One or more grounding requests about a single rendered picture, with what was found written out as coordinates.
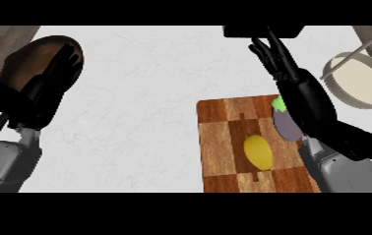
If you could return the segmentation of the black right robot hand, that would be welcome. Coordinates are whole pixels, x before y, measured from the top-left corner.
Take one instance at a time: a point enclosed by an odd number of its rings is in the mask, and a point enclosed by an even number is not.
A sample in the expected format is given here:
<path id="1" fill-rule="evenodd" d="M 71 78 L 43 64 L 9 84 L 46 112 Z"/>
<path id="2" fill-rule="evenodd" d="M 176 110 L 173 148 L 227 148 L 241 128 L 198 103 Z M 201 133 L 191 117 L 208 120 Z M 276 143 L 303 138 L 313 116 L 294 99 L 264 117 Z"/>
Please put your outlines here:
<path id="1" fill-rule="evenodd" d="M 269 45 L 254 37 L 248 45 L 270 74 L 289 115 L 303 131 L 347 158 L 372 159 L 372 133 L 337 119 L 337 111 L 320 82 L 301 68 L 272 28 L 266 29 Z"/>

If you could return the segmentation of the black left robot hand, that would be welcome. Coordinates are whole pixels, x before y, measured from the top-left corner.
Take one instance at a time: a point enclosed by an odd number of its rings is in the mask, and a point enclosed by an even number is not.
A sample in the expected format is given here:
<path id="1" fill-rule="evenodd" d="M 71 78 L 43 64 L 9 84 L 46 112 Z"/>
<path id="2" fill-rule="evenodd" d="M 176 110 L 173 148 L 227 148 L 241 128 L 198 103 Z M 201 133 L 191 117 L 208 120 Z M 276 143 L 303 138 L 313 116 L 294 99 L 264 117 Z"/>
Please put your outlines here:
<path id="1" fill-rule="evenodd" d="M 49 125 L 81 71 L 83 59 L 65 43 L 44 71 L 31 77 L 21 90 L 0 84 L 0 130 L 5 126 L 40 130 Z"/>

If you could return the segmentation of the yellow lemon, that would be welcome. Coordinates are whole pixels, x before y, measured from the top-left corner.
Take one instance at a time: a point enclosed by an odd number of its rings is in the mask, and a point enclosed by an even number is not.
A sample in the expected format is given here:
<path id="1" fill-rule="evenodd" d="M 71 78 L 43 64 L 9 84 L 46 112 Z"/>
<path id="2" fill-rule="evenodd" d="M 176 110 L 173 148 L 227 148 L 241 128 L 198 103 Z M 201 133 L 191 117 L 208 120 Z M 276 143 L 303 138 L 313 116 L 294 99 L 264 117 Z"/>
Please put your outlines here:
<path id="1" fill-rule="evenodd" d="M 244 154 L 251 164 L 263 171 L 273 165 L 273 152 L 269 143 L 258 135 L 250 135 L 244 140 Z"/>

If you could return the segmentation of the wooden cutting board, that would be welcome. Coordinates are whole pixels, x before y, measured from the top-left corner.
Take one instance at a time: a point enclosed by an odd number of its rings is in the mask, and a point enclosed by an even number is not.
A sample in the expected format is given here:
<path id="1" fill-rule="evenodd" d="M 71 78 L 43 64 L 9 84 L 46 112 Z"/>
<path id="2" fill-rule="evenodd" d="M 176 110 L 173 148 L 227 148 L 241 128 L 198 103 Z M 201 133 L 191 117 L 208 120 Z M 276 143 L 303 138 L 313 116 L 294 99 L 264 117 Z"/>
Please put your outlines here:
<path id="1" fill-rule="evenodd" d="M 298 147 L 278 134 L 272 118 L 276 94 L 199 100 L 196 103 L 205 193 L 318 193 Z M 273 151 L 273 166 L 261 171 L 244 153 L 244 139 L 260 135 Z"/>

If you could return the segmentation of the brown wooden bowl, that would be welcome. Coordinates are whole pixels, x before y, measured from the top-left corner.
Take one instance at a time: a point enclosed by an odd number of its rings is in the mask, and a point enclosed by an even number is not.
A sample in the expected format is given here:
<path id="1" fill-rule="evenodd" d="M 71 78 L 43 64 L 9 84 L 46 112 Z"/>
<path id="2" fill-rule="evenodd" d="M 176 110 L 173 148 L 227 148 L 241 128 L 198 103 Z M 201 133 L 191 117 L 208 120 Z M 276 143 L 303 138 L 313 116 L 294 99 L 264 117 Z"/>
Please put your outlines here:
<path id="1" fill-rule="evenodd" d="M 65 35 L 46 36 L 28 43 L 6 57 L 0 71 L 0 83 L 21 91 L 34 75 L 44 72 L 65 43 L 74 47 L 72 53 L 78 56 L 78 62 L 83 62 L 83 49 L 77 40 Z"/>

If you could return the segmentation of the purple eggplant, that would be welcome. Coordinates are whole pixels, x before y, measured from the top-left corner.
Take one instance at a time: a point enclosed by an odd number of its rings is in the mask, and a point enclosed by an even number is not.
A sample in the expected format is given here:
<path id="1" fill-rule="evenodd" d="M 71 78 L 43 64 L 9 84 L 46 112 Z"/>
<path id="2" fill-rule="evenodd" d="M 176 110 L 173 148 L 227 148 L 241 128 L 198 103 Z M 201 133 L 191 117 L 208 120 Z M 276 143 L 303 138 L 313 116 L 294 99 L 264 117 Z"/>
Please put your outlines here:
<path id="1" fill-rule="evenodd" d="M 288 142 L 295 142 L 303 137 L 303 131 L 292 120 L 282 96 L 272 100 L 272 108 L 276 131 Z"/>

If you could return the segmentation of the black appliance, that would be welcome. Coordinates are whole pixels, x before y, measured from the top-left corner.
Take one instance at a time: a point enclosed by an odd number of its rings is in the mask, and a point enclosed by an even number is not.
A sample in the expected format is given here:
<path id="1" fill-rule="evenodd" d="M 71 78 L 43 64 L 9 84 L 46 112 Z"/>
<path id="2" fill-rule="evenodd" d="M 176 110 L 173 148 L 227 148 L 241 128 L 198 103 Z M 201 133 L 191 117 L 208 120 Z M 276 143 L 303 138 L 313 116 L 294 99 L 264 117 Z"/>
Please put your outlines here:
<path id="1" fill-rule="evenodd" d="M 264 38 L 269 30 L 279 38 L 295 38 L 303 29 L 303 26 L 223 26 L 225 37 L 230 38 Z"/>

